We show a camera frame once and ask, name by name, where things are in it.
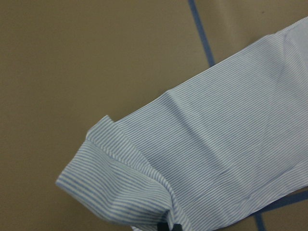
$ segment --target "striped shirt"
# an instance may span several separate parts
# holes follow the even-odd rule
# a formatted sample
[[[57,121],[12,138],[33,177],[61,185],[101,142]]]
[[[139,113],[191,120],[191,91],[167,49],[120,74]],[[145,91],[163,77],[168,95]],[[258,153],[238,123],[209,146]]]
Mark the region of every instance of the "striped shirt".
[[[98,217],[215,230],[308,185],[308,18],[114,122],[56,184]]]

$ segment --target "cardboard surface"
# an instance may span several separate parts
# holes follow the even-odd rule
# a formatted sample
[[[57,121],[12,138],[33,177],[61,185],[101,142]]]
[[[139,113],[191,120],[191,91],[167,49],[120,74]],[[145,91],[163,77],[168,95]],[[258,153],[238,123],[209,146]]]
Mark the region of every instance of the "cardboard surface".
[[[308,15],[305,0],[196,5],[216,62]],[[7,1],[0,19],[0,230],[130,230],[54,182],[104,115],[118,120],[208,68],[187,1]],[[267,212],[267,230],[305,230],[307,207]],[[249,217],[223,230],[257,227]]]

